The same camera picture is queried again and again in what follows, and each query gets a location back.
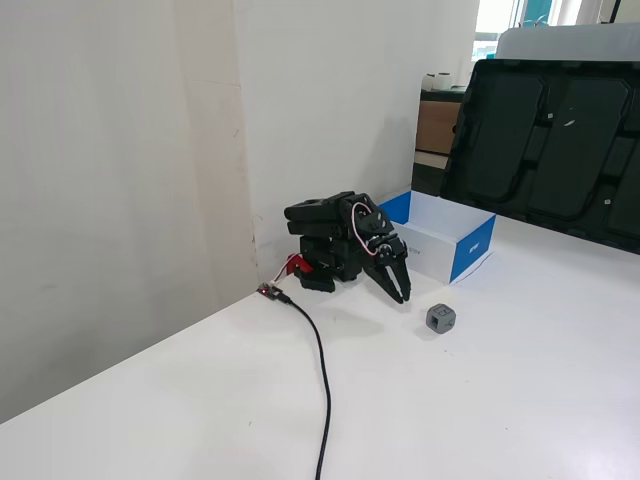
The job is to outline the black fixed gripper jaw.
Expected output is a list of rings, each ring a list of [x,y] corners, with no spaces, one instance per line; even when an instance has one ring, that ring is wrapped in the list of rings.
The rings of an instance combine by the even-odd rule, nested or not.
[[[364,272],[376,282],[396,303],[403,304],[400,289],[397,284],[392,267],[374,265],[366,262],[363,266]]]

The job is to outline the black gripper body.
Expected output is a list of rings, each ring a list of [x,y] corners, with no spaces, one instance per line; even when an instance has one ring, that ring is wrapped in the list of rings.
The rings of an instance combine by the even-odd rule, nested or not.
[[[399,266],[408,257],[406,243],[395,232],[374,236],[365,245],[371,262],[377,266]]]

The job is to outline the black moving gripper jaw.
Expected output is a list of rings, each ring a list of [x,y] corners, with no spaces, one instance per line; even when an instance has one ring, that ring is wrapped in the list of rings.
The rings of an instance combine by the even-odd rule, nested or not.
[[[399,258],[392,267],[403,302],[408,302],[411,294],[411,280],[406,266],[406,259]]]

